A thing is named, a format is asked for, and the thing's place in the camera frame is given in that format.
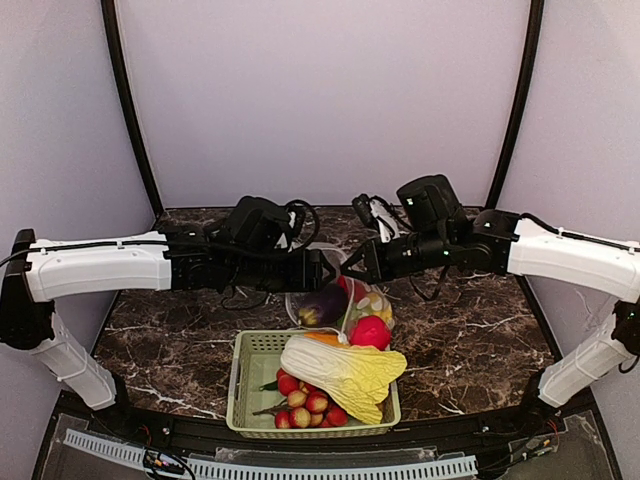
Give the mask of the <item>red toy bell pepper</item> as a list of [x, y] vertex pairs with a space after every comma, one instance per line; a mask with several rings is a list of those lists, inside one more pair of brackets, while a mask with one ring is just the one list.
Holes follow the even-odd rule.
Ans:
[[344, 290], [345, 294], [347, 296], [350, 295], [351, 293], [351, 288], [349, 287], [349, 282], [347, 280], [346, 277], [344, 277], [343, 275], [340, 275], [337, 280], [336, 283]]

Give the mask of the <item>dark purple toy eggplant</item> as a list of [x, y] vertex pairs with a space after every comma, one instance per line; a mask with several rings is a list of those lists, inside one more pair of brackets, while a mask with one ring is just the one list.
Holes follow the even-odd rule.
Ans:
[[346, 313], [348, 296], [338, 285], [307, 294], [299, 304], [297, 318], [308, 328], [332, 326]]

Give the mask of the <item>green toy apple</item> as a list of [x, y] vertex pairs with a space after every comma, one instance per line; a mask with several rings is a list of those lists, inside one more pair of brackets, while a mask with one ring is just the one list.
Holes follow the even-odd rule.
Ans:
[[371, 296], [365, 295], [358, 301], [355, 301], [349, 310], [348, 321], [356, 321], [362, 317], [371, 314]]

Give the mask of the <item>yellow toy lemon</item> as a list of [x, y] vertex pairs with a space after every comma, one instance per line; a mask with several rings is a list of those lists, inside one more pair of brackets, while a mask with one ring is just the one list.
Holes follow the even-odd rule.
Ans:
[[379, 317], [392, 330], [395, 326], [395, 320], [389, 300], [384, 295], [375, 294], [372, 297], [370, 306], [373, 315]]

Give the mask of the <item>clear dotted zip top bag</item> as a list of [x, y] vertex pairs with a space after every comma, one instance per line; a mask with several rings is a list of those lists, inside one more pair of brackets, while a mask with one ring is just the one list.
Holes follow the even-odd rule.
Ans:
[[317, 293], [285, 295], [285, 309], [294, 325], [321, 342], [347, 347], [390, 347], [395, 326], [392, 307], [382, 291], [340, 274], [347, 260], [340, 248], [323, 242], [309, 247], [320, 254], [321, 273], [334, 279]]

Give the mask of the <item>red toy pomegranate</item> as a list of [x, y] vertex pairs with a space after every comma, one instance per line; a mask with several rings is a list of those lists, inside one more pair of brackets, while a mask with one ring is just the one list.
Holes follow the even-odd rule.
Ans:
[[385, 350], [391, 343], [391, 330], [377, 316], [362, 317], [349, 335], [349, 343], [356, 346], [372, 346]]

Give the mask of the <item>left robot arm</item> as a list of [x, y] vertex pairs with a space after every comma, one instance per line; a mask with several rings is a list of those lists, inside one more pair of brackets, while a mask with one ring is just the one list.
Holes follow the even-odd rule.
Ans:
[[226, 217], [203, 227], [85, 241], [39, 239], [24, 229], [1, 262], [1, 341], [36, 357], [93, 411], [124, 414], [124, 381], [72, 336], [56, 299], [116, 290], [319, 291], [336, 270], [311, 238], [295, 241], [305, 215], [314, 212], [302, 200], [280, 206], [244, 196]]

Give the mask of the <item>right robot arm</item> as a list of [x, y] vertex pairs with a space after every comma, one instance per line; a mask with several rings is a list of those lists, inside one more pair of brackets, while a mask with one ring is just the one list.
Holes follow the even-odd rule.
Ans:
[[409, 220], [406, 235], [364, 242], [342, 264], [367, 284], [456, 267], [499, 275], [538, 276], [612, 295], [601, 327], [532, 381], [529, 405], [558, 409], [575, 394], [639, 354], [639, 245], [553, 227], [538, 217], [487, 209], [467, 216], [442, 174], [397, 191]]

